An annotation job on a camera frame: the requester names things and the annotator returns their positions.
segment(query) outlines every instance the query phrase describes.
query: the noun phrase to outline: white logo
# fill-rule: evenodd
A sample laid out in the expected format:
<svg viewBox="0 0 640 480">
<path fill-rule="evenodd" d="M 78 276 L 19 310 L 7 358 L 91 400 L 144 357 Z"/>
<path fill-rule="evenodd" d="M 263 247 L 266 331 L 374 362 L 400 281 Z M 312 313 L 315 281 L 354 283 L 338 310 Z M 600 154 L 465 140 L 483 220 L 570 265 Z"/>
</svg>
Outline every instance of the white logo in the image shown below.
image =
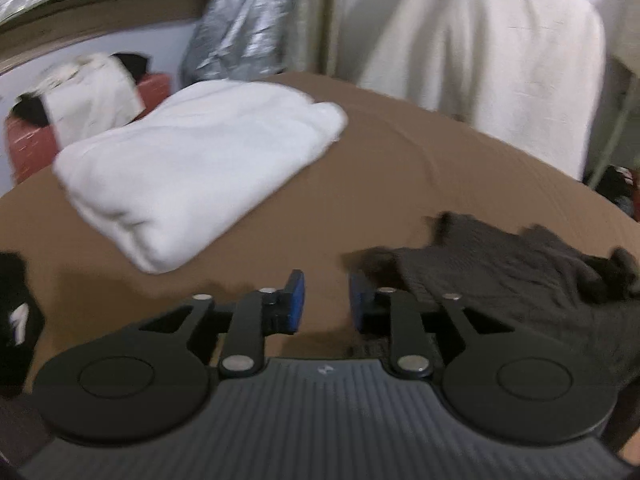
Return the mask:
<svg viewBox="0 0 640 480">
<path fill-rule="evenodd" d="M 29 319 L 29 305 L 21 304 L 9 316 L 9 324 L 14 329 L 14 339 L 16 345 L 24 343 L 25 332 L 27 330 L 27 320 Z"/>
<path fill-rule="evenodd" d="M 332 374 L 335 372 L 335 368 L 329 365 L 324 365 L 324 366 L 319 366 L 318 367 L 318 373 L 322 374 L 324 376 L 327 376 L 329 374 Z"/>
</svg>

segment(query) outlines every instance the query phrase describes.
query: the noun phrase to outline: clothing pile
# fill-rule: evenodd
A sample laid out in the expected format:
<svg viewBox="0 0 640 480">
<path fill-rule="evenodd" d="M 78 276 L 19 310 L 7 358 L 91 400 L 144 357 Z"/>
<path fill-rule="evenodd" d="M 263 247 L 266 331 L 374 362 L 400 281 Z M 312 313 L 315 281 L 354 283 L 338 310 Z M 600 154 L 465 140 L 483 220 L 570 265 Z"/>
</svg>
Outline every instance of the clothing pile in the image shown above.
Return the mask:
<svg viewBox="0 0 640 480">
<path fill-rule="evenodd" d="M 18 98 L 14 116 L 52 125 L 60 148 L 130 123 L 145 109 L 136 84 L 148 59 L 138 54 L 79 56 L 53 65 Z"/>
<path fill-rule="evenodd" d="M 375 248 L 360 269 L 376 286 L 408 290 L 434 311 L 434 298 L 456 292 L 471 309 L 592 354 L 607 365 L 626 399 L 616 407 L 606 441 L 620 447 L 640 425 L 640 273 L 626 250 L 615 248 L 609 258 L 589 256 L 541 226 L 515 235 L 446 213 L 435 222 L 427 247 Z M 353 353 L 380 352 L 384 341 Z"/>
<path fill-rule="evenodd" d="M 592 173 L 588 173 L 582 180 L 587 184 Z M 625 214 L 636 221 L 640 220 L 640 192 L 638 171 L 628 170 L 620 166 L 609 166 L 595 192 L 602 195 L 611 203 L 618 206 Z"/>
</svg>

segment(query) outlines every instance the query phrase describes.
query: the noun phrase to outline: metal rivet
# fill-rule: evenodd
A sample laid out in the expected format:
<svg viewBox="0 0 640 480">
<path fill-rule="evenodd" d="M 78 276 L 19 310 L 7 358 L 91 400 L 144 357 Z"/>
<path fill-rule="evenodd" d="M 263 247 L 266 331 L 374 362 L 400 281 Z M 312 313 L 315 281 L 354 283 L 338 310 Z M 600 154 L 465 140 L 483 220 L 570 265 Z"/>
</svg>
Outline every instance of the metal rivet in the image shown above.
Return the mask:
<svg viewBox="0 0 640 480">
<path fill-rule="evenodd" d="M 421 355 L 404 355 L 398 359 L 398 366 L 407 372 L 423 372 L 429 364 L 429 360 Z"/>
<path fill-rule="evenodd" d="M 230 355 L 222 361 L 222 366 L 230 372 L 245 372 L 254 367 L 254 360 L 248 355 Z"/>
</svg>

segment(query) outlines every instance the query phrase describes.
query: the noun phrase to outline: black fabric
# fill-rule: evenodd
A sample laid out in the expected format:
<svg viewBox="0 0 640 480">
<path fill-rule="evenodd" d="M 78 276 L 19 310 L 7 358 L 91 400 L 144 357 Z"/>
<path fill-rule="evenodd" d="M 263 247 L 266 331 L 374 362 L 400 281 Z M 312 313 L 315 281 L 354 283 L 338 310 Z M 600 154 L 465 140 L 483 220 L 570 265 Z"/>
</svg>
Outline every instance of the black fabric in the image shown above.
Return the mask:
<svg viewBox="0 0 640 480">
<path fill-rule="evenodd" d="M 51 439 L 28 394 L 0 398 L 0 452 L 11 465 L 21 466 Z"/>
<path fill-rule="evenodd" d="M 113 54 L 127 69 L 133 80 L 138 84 L 145 76 L 149 58 L 142 54 L 132 54 L 129 52 L 118 52 Z M 28 123 L 44 128 L 51 122 L 47 116 L 47 111 L 42 103 L 42 98 L 33 93 L 22 94 L 18 97 L 18 102 L 11 110 L 12 114 Z"/>
<path fill-rule="evenodd" d="M 146 74 L 146 68 L 149 64 L 149 58 L 142 56 L 141 54 L 132 54 L 130 52 L 118 52 L 113 54 L 113 57 L 117 57 L 127 72 L 131 74 L 133 81 L 138 84 L 140 80 Z"/>
<path fill-rule="evenodd" d="M 591 353 L 609 367 L 621 390 L 640 376 L 638 270 L 622 248 L 597 258 L 541 226 L 513 235 L 446 213 L 436 222 L 431 245 L 372 250 L 362 269 L 377 286 L 404 288 L 434 310 L 434 297 L 457 292 L 470 307 Z M 638 428 L 638 399 L 633 420 L 610 430 L 610 439 L 624 442 Z"/>
<path fill-rule="evenodd" d="M 12 323 L 15 312 L 22 316 Z M 23 260 L 15 253 L 0 253 L 0 396 L 22 391 L 44 322 L 27 287 Z"/>
<path fill-rule="evenodd" d="M 588 173 L 582 182 L 587 184 L 592 174 Z M 625 168 L 609 166 L 602 175 L 595 191 L 610 202 L 613 202 L 631 218 L 634 218 L 636 212 L 631 178 L 629 171 Z"/>
</svg>

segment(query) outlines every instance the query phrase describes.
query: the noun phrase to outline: folded white towel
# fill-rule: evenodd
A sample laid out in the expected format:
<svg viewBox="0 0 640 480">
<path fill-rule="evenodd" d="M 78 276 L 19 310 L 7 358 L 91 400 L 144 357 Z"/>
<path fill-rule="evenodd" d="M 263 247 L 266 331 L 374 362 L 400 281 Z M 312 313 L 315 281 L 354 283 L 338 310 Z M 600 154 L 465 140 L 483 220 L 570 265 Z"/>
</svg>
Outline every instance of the folded white towel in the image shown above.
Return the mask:
<svg viewBox="0 0 640 480">
<path fill-rule="evenodd" d="M 338 105 L 286 86 L 207 81 L 140 121 L 65 148 L 54 172 L 89 224 L 159 274 L 318 159 L 345 124 Z"/>
</svg>

